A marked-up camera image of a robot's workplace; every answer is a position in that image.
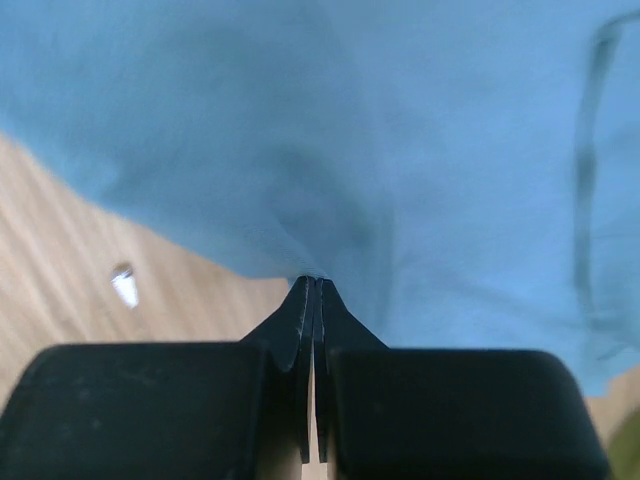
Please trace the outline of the grey-blue t-shirt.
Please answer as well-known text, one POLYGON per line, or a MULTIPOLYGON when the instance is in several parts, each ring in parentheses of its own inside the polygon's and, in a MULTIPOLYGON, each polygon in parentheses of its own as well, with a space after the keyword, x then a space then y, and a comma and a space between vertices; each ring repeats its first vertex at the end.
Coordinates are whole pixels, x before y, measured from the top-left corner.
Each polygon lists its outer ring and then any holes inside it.
POLYGON ((390 345, 639 361, 635 1, 5 1, 1 128, 390 345))

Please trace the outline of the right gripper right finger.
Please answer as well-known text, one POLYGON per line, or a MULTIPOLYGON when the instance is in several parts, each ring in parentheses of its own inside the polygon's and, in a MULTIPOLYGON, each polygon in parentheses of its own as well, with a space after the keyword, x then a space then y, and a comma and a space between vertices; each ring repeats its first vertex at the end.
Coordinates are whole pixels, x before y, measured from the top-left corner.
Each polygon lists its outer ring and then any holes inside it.
POLYGON ((319 458, 333 479, 607 479, 580 388, 555 356, 386 346, 315 284, 319 458))

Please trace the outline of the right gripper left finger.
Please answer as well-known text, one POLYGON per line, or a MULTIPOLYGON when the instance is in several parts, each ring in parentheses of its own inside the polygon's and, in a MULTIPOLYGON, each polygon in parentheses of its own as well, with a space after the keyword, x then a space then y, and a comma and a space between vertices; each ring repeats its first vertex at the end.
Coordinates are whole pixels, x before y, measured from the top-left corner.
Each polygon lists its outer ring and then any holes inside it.
POLYGON ((5 479, 297 479, 314 282, 231 342, 61 344, 1 415, 5 479))

